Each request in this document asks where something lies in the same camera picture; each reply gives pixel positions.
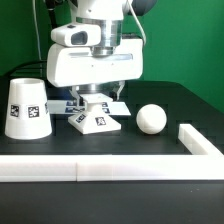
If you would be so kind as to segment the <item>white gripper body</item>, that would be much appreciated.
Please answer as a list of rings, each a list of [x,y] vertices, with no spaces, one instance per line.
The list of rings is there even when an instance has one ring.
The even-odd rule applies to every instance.
[[[109,56],[96,57],[89,47],[54,44],[47,59],[47,79],[56,87],[137,79],[143,72],[141,39],[123,39]]]

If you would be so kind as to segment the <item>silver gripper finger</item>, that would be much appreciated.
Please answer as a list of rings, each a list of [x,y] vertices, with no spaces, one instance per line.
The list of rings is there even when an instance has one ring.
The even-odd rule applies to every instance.
[[[120,94],[125,87],[125,82],[124,81],[118,81],[116,85],[113,88],[113,93],[114,93],[114,99],[119,100],[120,99]]]
[[[79,95],[79,93],[77,92],[76,87],[71,87],[71,89],[69,90],[70,94],[72,95],[72,97],[74,98],[74,101],[76,102],[77,106],[82,106],[82,98]]]

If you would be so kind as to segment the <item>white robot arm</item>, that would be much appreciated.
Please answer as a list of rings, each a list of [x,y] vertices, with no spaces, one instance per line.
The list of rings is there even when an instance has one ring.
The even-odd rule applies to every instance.
[[[116,82],[118,98],[127,80],[143,72],[144,34],[124,33],[127,15],[148,13],[157,0],[68,0],[72,22],[51,31],[54,44],[47,57],[47,79],[68,87],[77,104],[82,91],[94,92],[102,83]]]

